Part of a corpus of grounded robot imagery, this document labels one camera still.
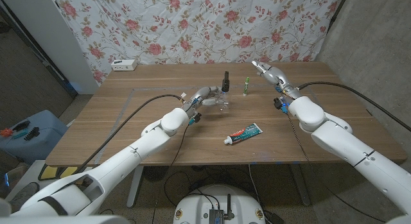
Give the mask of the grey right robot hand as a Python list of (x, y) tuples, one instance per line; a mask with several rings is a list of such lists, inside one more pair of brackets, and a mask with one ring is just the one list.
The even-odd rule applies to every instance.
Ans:
[(291, 84), (285, 73), (277, 67), (264, 62), (252, 61), (252, 65), (257, 69), (258, 75), (268, 83), (279, 89), (279, 92), (292, 99), (300, 98), (299, 90)]

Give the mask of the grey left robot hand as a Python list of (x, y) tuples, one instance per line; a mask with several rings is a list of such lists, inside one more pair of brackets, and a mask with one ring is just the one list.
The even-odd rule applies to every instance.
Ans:
[(226, 109), (229, 106), (227, 93), (224, 92), (221, 87), (217, 86), (202, 87), (183, 104), (182, 109), (189, 117), (193, 117), (197, 114), (197, 109), (201, 106), (219, 106), (221, 110)]

